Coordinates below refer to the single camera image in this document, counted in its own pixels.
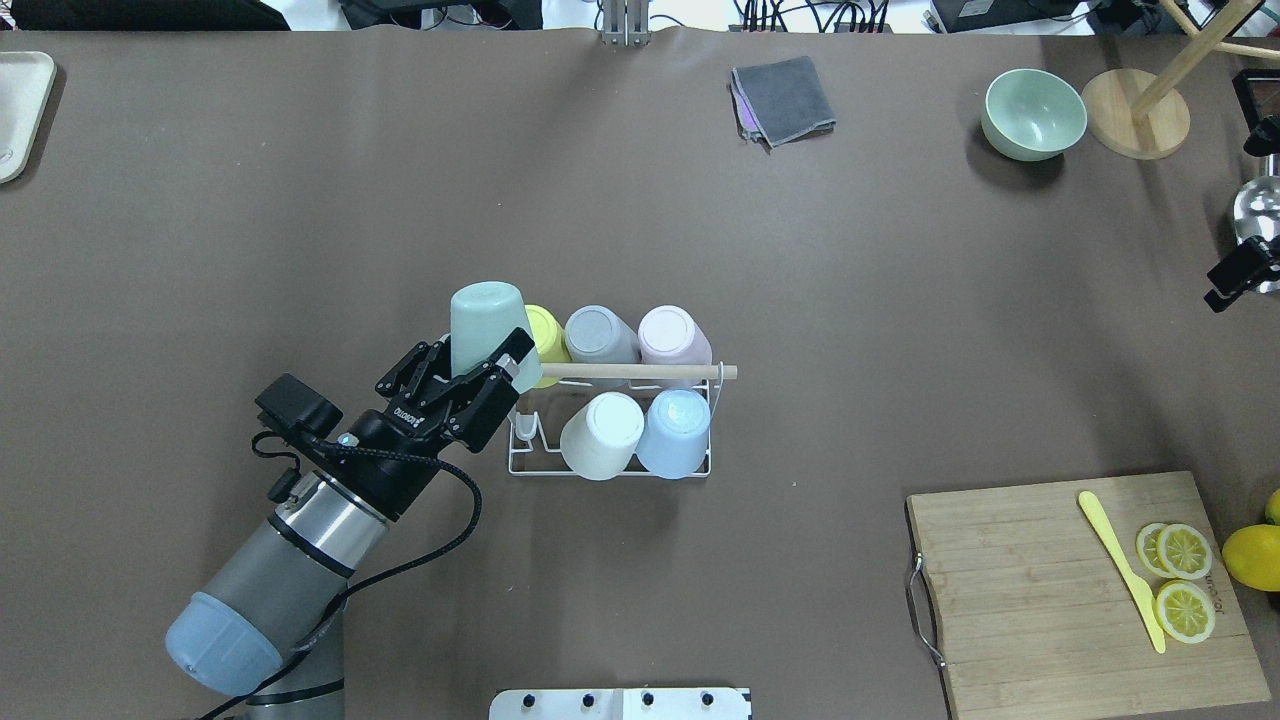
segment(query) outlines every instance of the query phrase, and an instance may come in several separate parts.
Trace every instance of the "wooden rod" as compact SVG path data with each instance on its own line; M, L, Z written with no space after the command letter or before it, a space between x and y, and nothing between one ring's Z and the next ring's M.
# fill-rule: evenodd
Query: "wooden rod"
M1178 27L1183 28L1183 32L1185 32L1188 37L1196 37L1199 35L1199 28L1196 27L1196 23L1193 23L1192 19L1183 13L1174 0L1160 0L1160 4L1165 8L1165 12L1169 13L1169 17L1174 18ZM1240 45L1236 42L1219 42L1213 50L1217 50L1219 53L1245 55L1248 58L1261 58L1263 60L1280 60L1280 50L1253 47L1252 45Z
M716 380L719 365L609 365L593 363L543 363L548 378L622 379L622 380ZM724 379L737 379L737 365L724 365Z
M1211 23L1208 23L1203 31L1196 33L1192 41L1183 47L1183 51L1178 54L1176 58L1165 72L1147 86L1147 90L1142 91L1138 100L1133 104L1133 117L1140 120L1147 117L1147 113L1156 106L1157 102L1169 95L1169 91L1174 88L1187 73L1199 64L1206 55L1213 51L1213 47L1228 36L1235 26L1240 24L1240 20L1249 17L1254 9L1262 3L1262 0L1230 0Z

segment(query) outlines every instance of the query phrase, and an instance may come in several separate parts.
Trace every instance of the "cutting board handle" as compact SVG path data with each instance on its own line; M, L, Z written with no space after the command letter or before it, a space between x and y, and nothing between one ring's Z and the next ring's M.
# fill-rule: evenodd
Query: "cutting board handle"
M929 639L924 637L924 630L920 629L920 619L916 616L919 614L920 606L915 602L915 589L914 589L916 579L920 580L920 585L925 588L925 596L928 596L928 585L925 584L924 579L923 552L915 553L915 565L911 569L910 577L906 578L906 603L908 606L910 606L911 610L911 628L915 629L915 634L920 635L920 642L924 643L924 647L929 648L929 655L933 656L933 662L938 666L938 670L946 670L947 659L942 657L942 653L938 652L938 648L933 647L933 643L931 643ZM928 598L925 598L925 603L928 605L931 612L929 624L937 628L937 625L933 624L933 616L932 616L933 605L928 602ZM937 642L936 633L934 633L934 642Z

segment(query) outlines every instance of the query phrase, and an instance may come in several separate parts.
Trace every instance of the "wooden cutting board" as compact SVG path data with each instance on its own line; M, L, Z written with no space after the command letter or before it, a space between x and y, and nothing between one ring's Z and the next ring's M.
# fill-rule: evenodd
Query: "wooden cutting board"
M1076 505L1102 501L1125 555L1147 523L1187 523L1213 539L1190 473L914 495L938 650L955 720L1087 720L1271 698L1213 543L1197 580L1217 624L1201 644L1157 655L1120 574Z

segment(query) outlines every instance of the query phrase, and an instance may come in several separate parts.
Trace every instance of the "mint green cup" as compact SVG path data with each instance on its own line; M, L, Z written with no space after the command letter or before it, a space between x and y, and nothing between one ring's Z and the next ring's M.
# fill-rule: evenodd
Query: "mint green cup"
M1001 155L1047 160L1075 145L1088 127L1080 94L1052 73L1009 70L987 87L982 132Z

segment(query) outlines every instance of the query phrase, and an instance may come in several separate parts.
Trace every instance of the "lemon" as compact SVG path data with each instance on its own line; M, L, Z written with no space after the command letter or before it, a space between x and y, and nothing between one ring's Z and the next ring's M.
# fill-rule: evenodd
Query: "lemon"
M1280 525L1280 489L1271 493L1271 500L1267 501L1267 523L1272 525Z
M1164 523L1151 523L1138 530L1138 560L1157 578L1172 578L1174 574L1160 561L1160 551L1156 550L1156 538L1162 529L1165 529Z
M1222 546L1226 571L1256 591L1280 592L1280 525L1249 525Z
M1156 593L1156 621L1175 641L1201 643L1213 633L1213 602L1187 580L1169 580Z
M1181 523L1170 523L1156 534L1156 553L1175 578L1184 580L1203 578L1213 565L1213 553L1204 536Z

